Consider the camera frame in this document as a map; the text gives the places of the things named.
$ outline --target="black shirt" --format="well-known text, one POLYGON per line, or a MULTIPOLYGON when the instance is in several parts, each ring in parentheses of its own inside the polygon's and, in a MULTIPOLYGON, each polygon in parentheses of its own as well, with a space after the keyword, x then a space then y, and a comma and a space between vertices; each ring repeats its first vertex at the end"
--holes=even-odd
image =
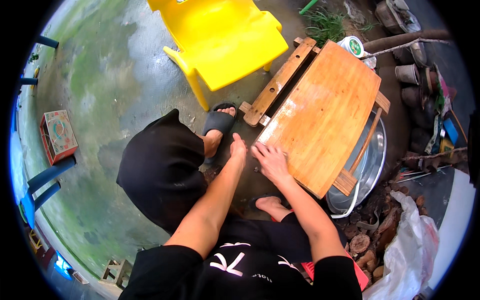
POLYGON ((226 243, 204 261, 184 246, 137 254, 119 299, 362 299, 354 262, 345 256, 315 264, 310 285, 285 258, 248 243, 226 243))

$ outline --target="white print on shirt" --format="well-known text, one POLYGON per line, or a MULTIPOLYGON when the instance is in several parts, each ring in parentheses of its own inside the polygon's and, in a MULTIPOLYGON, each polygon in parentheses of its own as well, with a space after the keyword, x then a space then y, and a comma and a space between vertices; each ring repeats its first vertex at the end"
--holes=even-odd
POLYGON ((248 243, 239 243, 239 242, 236 242, 235 244, 232 244, 232 243, 225 243, 223 245, 220 246, 220 248, 222 247, 230 247, 230 246, 240 246, 240 245, 247 245, 247 246, 251 246, 250 244, 248 243))
POLYGON ((253 274, 252 277, 259 277, 259 278, 265 278, 267 281, 270 281, 272 282, 272 280, 270 278, 268 278, 268 276, 265 276, 265 275, 261 275, 261 274, 253 274))
POLYGON ((289 263, 288 260, 285 259, 285 257, 283 257, 283 256, 280 256, 280 257, 283 258, 284 262, 280 261, 280 262, 278 262, 278 264, 286 264, 290 268, 294 268, 295 270, 299 271, 293 264, 289 263))
POLYGON ((226 261, 226 259, 223 255, 221 255, 220 253, 217 253, 214 256, 218 257, 222 264, 212 262, 212 263, 210 263, 211 267, 219 268, 222 271, 227 271, 229 273, 235 274, 235 275, 240 276, 240 277, 243 275, 243 272, 240 272, 238 270, 234 270, 233 268, 238 265, 238 263, 241 261, 241 259, 245 256, 245 253, 240 252, 240 254, 237 256, 237 258, 229 266, 227 266, 227 261, 226 261))

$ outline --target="blue chair leg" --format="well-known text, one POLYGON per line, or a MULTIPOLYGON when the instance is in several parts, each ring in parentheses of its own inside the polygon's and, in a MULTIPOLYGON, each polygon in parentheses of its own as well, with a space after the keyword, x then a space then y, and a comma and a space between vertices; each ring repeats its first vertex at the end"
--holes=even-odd
POLYGON ((38 78, 20 78, 20 85, 37 85, 38 78))
POLYGON ((45 46, 55 48, 55 49, 59 46, 59 43, 56 40, 53 40, 45 36, 38 36, 36 38, 36 42, 45 46))
POLYGON ((53 194, 60 190, 60 184, 55 182, 51 187, 49 187, 45 192, 35 199, 35 211, 39 209, 46 200, 48 200, 53 194))
POLYGON ((66 170, 70 169, 74 165, 75 165, 75 158, 73 158, 73 156, 69 156, 67 158, 62 159, 55 165, 49 167, 45 171, 41 172, 40 174, 30 179, 28 181, 28 186, 29 186, 28 192, 30 194, 35 193, 45 183, 54 179, 55 177, 65 172, 66 170))

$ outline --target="container lid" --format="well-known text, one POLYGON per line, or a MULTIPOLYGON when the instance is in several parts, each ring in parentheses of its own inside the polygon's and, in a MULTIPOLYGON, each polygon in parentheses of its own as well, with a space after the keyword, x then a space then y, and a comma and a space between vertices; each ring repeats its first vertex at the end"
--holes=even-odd
POLYGON ((359 38, 356 36, 348 36, 347 41, 349 52, 358 58, 363 57, 363 44, 359 38))

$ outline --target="green pipe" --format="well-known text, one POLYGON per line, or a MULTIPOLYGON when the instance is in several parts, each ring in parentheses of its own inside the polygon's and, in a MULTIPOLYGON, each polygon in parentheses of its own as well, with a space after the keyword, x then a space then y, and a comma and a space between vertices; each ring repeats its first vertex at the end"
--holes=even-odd
POLYGON ((300 12, 299 14, 304 14, 308 9, 310 9, 310 7, 312 7, 315 3, 317 3, 318 0, 311 0, 310 2, 308 2, 307 6, 305 6, 300 12))

